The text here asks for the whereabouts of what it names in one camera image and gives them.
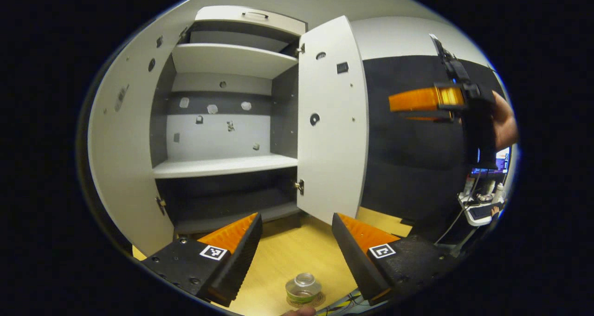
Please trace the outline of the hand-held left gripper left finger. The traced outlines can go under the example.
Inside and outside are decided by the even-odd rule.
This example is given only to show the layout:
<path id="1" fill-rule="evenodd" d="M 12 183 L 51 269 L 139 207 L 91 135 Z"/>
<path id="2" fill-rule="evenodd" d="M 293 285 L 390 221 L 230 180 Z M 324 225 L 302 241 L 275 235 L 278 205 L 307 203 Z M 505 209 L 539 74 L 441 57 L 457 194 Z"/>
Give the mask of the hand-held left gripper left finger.
<path id="1" fill-rule="evenodd" d="M 141 263 L 190 295 L 229 307 L 250 269 L 263 232 L 252 213 L 199 239 L 180 237 Z"/>

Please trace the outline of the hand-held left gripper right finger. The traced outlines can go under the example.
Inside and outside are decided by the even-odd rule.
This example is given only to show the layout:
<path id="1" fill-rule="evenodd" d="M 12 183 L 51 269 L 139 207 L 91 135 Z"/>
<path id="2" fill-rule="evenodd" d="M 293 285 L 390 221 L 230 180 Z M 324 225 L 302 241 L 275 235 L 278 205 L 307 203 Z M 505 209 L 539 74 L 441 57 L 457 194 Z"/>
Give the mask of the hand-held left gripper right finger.
<path id="1" fill-rule="evenodd" d="M 332 233 L 363 299 L 401 303 L 458 266 L 449 250 L 412 235 L 399 238 L 342 213 Z"/>

